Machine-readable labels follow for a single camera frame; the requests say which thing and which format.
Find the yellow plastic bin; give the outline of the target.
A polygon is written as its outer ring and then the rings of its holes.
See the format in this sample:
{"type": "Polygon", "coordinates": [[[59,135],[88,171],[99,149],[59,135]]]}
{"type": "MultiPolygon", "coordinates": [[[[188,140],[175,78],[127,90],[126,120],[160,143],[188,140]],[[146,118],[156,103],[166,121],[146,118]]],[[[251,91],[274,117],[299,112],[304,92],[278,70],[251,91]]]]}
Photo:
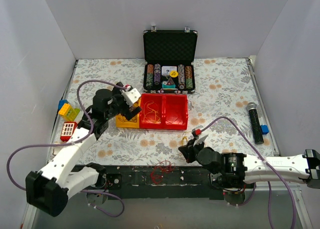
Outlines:
{"type": "Polygon", "coordinates": [[[121,114],[115,116],[115,125],[117,128],[139,129],[140,128],[140,113],[135,115],[131,120],[127,120],[121,114]]]}

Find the red plastic bin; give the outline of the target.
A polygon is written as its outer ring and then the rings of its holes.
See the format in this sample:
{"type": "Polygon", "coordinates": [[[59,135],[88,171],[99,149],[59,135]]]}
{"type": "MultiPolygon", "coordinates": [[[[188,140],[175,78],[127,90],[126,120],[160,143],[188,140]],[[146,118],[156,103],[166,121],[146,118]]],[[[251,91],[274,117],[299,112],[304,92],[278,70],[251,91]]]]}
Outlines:
{"type": "Polygon", "coordinates": [[[164,129],[163,105],[163,95],[143,93],[140,101],[139,128],[148,130],[164,129]]]}
{"type": "Polygon", "coordinates": [[[184,131],[188,127],[188,98],[186,95],[166,94],[163,100],[165,130],[184,131]]]}

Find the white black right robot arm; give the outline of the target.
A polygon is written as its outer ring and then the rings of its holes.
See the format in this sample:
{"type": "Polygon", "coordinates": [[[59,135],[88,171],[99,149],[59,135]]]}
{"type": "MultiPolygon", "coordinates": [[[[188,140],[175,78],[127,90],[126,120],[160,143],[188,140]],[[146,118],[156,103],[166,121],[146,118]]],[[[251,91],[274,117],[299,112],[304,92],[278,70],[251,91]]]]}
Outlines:
{"type": "Polygon", "coordinates": [[[212,175],[212,184],[223,189],[242,189],[257,182],[285,181],[320,187],[320,154],[307,149],[303,154],[287,157],[266,157],[244,153],[219,153],[192,139],[180,146],[187,163],[197,162],[212,175]]]}

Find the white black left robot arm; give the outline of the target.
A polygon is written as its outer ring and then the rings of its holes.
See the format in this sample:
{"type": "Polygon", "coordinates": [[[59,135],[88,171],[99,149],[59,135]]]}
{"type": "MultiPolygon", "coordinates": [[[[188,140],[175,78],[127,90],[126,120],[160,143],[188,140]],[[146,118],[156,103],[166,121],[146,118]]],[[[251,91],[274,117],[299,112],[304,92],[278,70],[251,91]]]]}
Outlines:
{"type": "Polygon", "coordinates": [[[26,200],[30,205],[56,217],[69,199],[88,187],[101,189],[107,184],[104,166],[89,163],[79,172],[73,168],[84,153],[94,145],[109,127],[109,120],[117,115],[128,121],[140,111],[134,105],[141,94],[130,85],[118,82],[112,90],[99,89],[92,104],[83,108],[83,116],[67,143],[58,154],[38,172],[31,171],[25,178],[26,200]]]}

